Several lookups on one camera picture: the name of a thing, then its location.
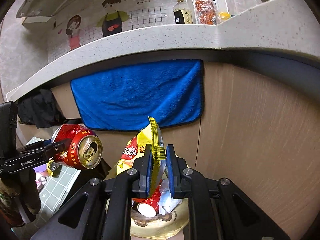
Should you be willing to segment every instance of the soy sauce bottle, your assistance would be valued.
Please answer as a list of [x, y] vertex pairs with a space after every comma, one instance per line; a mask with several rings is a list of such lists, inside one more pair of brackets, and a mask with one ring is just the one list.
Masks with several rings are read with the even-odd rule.
[[184, 0], [178, 0], [178, 3], [173, 7], [173, 12], [176, 24], [192, 23], [190, 7], [184, 2]]

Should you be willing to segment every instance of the pink dress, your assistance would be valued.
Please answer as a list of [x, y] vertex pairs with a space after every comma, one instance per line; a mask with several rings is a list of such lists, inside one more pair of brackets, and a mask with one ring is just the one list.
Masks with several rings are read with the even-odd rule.
[[79, 38], [79, 34], [77, 35], [71, 35], [69, 37], [69, 44], [70, 44], [70, 51], [76, 48], [79, 48], [80, 45], [80, 38]]

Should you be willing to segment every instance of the glove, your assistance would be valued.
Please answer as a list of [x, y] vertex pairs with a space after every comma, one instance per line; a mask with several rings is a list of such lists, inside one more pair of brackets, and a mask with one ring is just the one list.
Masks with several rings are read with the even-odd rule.
[[38, 214], [41, 208], [41, 201], [36, 186], [36, 173], [29, 170], [29, 180], [22, 184], [11, 178], [0, 179], [0, 215], [12, 226], [21, 227], [24, 225], [13, 197], [20, 196], [27, 208], [34, 215]]

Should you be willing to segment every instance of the bottle label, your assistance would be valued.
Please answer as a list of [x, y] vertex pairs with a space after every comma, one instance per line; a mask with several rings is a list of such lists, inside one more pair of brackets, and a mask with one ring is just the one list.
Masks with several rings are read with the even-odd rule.
[[176, 24], [180, 24], [180, 23], [191, 24], [192, 23], [191, 12], [189, 10], [179, 9], [179, 10], [175, 11], [174, 18], [175, 18]]

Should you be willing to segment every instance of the green shirt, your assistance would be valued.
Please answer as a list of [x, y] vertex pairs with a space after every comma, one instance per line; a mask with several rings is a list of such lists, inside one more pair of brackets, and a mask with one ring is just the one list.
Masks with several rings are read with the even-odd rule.
[[[125, 22], [125, 21], [129, 20], [129, 15], [127, 15], [126, 12], [119, 11], [119, 16], [120, 16], [122, 22]], [[114, 20], [114, 19], [117, 19], [117, 18], [118, 18], [118, 13], [117, 12], [108, 13], [98, 21], [96, 26], [97, 27], [102, 27], [102, 23], [105, 20], [106, 21], [111, 21], [111, 20]]]

